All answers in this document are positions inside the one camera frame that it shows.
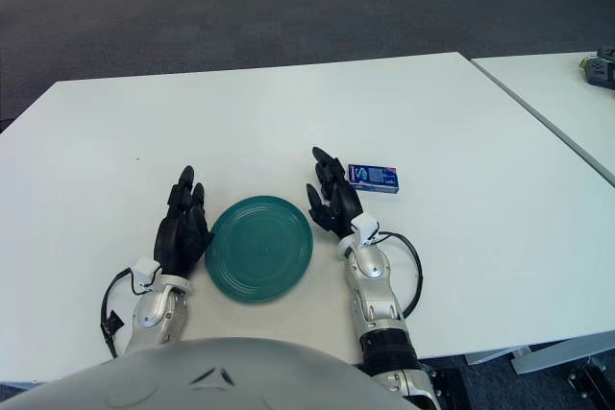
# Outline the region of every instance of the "white table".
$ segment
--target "white table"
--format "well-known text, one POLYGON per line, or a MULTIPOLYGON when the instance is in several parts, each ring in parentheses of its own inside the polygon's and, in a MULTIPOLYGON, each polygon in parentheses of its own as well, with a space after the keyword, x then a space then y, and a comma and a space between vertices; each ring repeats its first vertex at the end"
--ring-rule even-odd
POLYGON ((615 91, 578 67, 596 52, 473 60, 483 72, 615 185, 615 91))
MULTIPOLYGON (((109 358, 101 297, 152 254, 185 165, 210 224, 258 194, 307 213, 313 145, 398 168, 399 194, 359 196, 421 255, 408 320, 421 357, 615 329, 615 189, 457 53, 62 82, 0 135, 0 381, 109 358)), ((269 337, 358 362, 336 239, 312 229, 307 273, 278 301, 231 301, 199 264, 184 338, 269 337)), ((413 266, 383 248, 406 304, 413 266)), ((134 305, 126 283, 110 298, 127 322, 119 350, 134 305)))

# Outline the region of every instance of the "green plate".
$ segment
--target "green plate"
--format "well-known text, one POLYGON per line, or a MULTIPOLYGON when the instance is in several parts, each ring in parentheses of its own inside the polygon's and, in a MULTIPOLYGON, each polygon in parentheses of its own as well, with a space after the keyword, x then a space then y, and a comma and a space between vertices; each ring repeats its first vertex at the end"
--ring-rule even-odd
POLYGON ((274 300, 299 281, 311 259, 308 220, 278 197, 233 205, 211 231, 205 264, 216 286, 235 300, 274 300))

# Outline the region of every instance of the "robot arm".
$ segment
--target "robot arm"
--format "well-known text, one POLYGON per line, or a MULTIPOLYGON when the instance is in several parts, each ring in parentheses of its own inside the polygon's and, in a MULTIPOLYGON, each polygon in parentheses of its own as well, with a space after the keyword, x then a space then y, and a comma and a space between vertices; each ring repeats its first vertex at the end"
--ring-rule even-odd
POLYGON ((346 259, 345 276, 352 291, 353 320, 363 354, 361 369, 418 407, 439 410, 430 378, 417 359, 403 311, 391 289, 390 264, 378 247, 383 239, 379 223, 363 212, 339 159, 319 148, 312 152, 323 197, 330 204, 323 205, 316 189, 308 184, 309 214, 316 224, 341 239, 337 255, 346 259))
POLYGON ((107 317, 107 296, 118 278, 128 274, 133 292, 140 299, 126 353, 173 341, 182 332, 191 291, 188 277, 213 238, 205 220, 205 189, 197 183, 192 190, 193 182, 194 170, 188 165, 171 189, 169 209, 156 235, 154 259, 141 258, 135 266, 118 274, 103 299, 101 328, 113 357, 117 355, 113 334, 123 323, 113 311, 107 317), (140 286, 138 292, 135 279, 140 286))

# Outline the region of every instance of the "gray carpet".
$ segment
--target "gray carpet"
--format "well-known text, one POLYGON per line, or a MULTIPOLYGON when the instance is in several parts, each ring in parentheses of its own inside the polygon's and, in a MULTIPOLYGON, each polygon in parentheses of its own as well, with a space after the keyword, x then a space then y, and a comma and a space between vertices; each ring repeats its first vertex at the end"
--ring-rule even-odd
MULTIPOLYGON (((467 58, 595 50, 615 40, 613 5, 615 0, 0 0, 0 130, 55 81, 454 50, 467 58)), ((615 382, 615 354, 602 358, 615 382)), ((431 363, 461 368, 476 409, 592 408, 566 383, 569 365, 516 376, 504 358, 473 368, 461 357, 431 363)), ((0 386, 0 400, 11 392, 0 386)))

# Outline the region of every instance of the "small box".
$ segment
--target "small box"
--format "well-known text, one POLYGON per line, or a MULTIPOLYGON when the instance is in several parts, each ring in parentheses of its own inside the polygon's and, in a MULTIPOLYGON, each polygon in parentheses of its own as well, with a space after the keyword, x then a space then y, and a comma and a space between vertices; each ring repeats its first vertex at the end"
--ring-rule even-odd
POLYGON ((397 171, 392 167, 348 165, 348 182, 358 191, 396 194, 400 190, 397 171))

